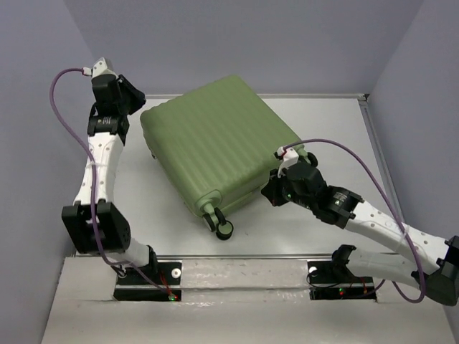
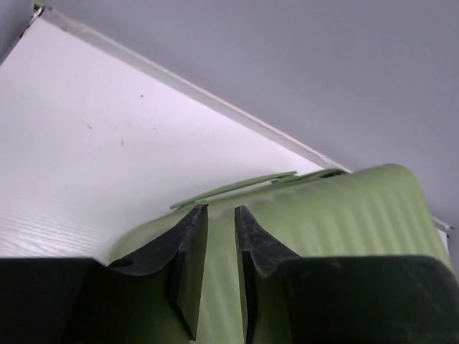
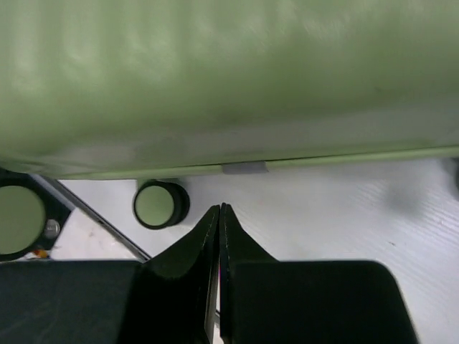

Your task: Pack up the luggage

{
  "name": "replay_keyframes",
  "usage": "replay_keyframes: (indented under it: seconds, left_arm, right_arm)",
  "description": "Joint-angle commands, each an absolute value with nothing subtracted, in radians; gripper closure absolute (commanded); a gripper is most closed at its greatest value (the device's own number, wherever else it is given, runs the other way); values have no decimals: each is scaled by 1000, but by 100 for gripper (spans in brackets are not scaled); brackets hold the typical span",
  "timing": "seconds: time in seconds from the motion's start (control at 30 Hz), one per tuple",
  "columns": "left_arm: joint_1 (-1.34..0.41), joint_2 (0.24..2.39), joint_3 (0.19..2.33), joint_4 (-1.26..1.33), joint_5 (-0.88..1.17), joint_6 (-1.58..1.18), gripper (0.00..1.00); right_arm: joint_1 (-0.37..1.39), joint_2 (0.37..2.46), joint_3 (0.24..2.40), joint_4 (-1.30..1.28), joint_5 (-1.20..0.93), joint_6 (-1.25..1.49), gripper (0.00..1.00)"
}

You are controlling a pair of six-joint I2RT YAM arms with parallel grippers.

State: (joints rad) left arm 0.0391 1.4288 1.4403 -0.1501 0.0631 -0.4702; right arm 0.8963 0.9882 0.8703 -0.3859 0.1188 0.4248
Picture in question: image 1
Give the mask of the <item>green hard-shell suitcase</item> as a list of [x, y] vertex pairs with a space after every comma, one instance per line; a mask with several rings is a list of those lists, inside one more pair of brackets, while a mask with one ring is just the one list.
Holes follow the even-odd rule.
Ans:
[[151, 155], [182, 201], [221, 240], [234, 231], [228, 215], [280, 165], [277, 149], [300, 141], [237, 75], [145, 110], [140, 121]]

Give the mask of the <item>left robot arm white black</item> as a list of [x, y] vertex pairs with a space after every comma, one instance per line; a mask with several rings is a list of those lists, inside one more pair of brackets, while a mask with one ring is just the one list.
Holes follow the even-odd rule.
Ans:
[[144, 283], [158, 277], [154, 250], [131, 236], [128, 220], [114, 204], [115, 175], [126, 144], [128, 116], [146, 102], [145, 95], [114, 72], [94, 72], [85, 172], [75, 200], [62, 209], [62, 220], [77, 252], [101, 256], [115, 269], [133, 270]]

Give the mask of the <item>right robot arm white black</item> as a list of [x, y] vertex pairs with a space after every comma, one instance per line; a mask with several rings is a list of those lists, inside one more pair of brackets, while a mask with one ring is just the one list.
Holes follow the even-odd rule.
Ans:
[[342, 244], [332, 254], [330, 263], [331, 275], [336, 280], [373, 276], [418, 288], [441, 305], [457, 305], [457, 236], [445, 239], [398, 224], [357, 193], [328, 185], [317, 168], [303, 161], [283, 172], [271, 171], [261, 194], [273, 206], [302, 206], [323, 223], [391, 249], [389, 254], [376, 254]]

